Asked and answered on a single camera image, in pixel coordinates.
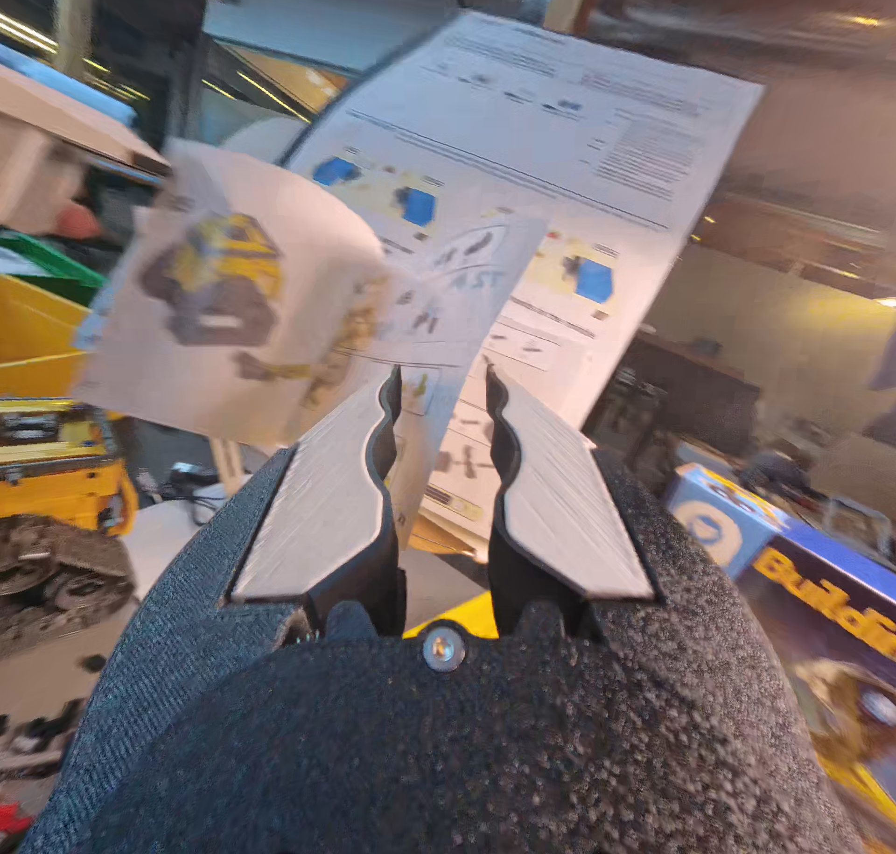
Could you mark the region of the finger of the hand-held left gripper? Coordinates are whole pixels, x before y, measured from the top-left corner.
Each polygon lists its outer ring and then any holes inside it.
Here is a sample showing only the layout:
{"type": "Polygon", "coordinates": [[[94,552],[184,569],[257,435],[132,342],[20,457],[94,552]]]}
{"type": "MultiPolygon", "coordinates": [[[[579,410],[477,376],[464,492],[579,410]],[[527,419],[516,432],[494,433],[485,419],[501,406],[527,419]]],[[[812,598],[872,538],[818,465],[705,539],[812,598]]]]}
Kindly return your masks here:
{"type": "Polygon", "coordinates": [[[87,154],[167,176],[170,165],[135,130],[135,110],[102,91],[1,47],[2,119],[22,121],[87,154]]]}
{"type": "Polygon", "coordinates": [[[84,181],[86,155],[37,129],[1,131],[1,225],[38,236],[56,232],[84,181]]]}

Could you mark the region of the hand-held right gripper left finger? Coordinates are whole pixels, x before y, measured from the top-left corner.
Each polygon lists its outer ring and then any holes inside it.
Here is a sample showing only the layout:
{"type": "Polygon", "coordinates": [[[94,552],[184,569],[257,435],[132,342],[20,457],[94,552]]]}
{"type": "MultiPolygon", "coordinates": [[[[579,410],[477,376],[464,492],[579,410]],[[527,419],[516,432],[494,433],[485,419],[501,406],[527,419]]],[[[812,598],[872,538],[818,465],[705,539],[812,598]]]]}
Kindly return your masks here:
{"type": "Polygon", "coordinates": [[[375,597],[398,567],[385,481],[396,461],[399,366],[371,381],[303,434],[274,486],[230,588],[234,602],[375,597]]]}

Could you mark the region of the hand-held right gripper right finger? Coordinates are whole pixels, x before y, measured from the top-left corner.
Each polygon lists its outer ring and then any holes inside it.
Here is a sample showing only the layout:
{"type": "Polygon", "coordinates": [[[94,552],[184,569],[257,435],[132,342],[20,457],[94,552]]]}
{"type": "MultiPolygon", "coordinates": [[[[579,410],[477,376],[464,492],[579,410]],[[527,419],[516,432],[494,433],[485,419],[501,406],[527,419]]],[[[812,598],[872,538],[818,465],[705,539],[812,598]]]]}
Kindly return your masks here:
{"type": "Polygon", "coordinates": [[[494,602],[539,590],[574,602],[654,602],[655,583],[586,438],[493,364],[486,401],[499,479],[487,563],[494,602]]]}

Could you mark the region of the grey desk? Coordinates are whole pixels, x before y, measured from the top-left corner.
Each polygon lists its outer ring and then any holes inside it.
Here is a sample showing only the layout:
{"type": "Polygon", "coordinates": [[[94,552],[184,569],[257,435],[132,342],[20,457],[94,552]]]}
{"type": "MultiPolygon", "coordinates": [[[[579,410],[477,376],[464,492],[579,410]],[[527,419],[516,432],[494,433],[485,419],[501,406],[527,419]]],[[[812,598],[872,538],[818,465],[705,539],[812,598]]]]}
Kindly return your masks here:
{"type": "Polygon", "coordinates": [[[120,620],[2,661],[2,713],[24,721],[94,693],[22,852],[311,852],[360,837],[373,806],[420,782],[423,751],[472,740],[451,678],[420,644],[346,636],[278,647],[288,602],[220,605],[273,496],[273,458],[120,620]],[[99,674],[81,660],[100,654],[99,674]],[[386,791],[377,791],[376,776],[386,791]]]}

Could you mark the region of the white printed task sheet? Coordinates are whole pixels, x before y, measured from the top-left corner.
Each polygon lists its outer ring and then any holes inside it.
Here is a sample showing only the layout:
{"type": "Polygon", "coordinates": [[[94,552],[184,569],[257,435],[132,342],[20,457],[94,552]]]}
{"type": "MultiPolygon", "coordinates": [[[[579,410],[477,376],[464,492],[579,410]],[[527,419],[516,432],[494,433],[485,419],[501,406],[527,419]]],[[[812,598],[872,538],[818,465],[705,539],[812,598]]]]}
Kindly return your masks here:
{"type": "Polygon", "coordinates": [[[581,426],[715,191],[764,87],[467,11],[330,104],[282,165],[361,216],[419,278],[387,340],[472,368],[494,348],[581,426]]]}

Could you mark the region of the green plastic bin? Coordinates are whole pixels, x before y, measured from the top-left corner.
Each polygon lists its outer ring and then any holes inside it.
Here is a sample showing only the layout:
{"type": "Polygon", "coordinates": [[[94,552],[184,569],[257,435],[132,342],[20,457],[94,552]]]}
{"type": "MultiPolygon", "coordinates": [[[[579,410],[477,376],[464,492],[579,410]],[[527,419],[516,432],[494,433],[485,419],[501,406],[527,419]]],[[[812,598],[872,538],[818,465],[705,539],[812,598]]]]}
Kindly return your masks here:
{"type": "Polygon", "coordinates": [[[35,238],[1,232],[1,274],[24,280],[85,308],[104,287],[104,276],[35,238]]]}

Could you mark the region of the blue toy set box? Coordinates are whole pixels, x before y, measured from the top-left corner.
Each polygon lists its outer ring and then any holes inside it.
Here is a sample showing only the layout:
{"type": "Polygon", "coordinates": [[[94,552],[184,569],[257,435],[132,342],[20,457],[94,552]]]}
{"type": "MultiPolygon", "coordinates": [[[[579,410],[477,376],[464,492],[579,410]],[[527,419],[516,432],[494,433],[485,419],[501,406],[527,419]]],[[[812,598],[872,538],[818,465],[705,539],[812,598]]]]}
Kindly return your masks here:
{"type": "Polygon", "coordinates": [[[690,463],[664,503],[734,581],[867,852],[894,852],[894,572],[690,463]]]}

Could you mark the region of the tracked toy brick vehicle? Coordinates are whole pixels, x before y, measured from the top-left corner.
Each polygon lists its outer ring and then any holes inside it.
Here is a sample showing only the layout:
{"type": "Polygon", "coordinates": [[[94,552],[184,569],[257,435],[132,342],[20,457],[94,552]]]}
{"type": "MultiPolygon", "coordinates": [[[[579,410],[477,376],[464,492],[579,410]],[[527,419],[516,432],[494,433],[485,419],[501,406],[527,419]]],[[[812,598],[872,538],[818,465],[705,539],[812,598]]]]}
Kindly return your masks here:
{"type": "Polygon", "coordinates": [[[1,400],[1,656],[92,628],[132,598],[137,496],[106,414],[1,400]]]}

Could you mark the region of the pile of black red pins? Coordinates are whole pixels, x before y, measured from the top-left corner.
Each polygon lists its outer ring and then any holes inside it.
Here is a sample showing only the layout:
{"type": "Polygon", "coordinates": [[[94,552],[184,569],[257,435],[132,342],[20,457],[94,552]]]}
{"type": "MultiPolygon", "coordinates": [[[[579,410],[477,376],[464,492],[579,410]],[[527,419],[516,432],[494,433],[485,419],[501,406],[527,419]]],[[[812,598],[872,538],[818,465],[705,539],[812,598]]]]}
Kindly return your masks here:
{"type": "Polygon", "coordinates": [[[72,699],[54,715],[18,724],[2,715],[2,852],[16,850],[49,801],[85,705],[84,698],[72,699]]]}

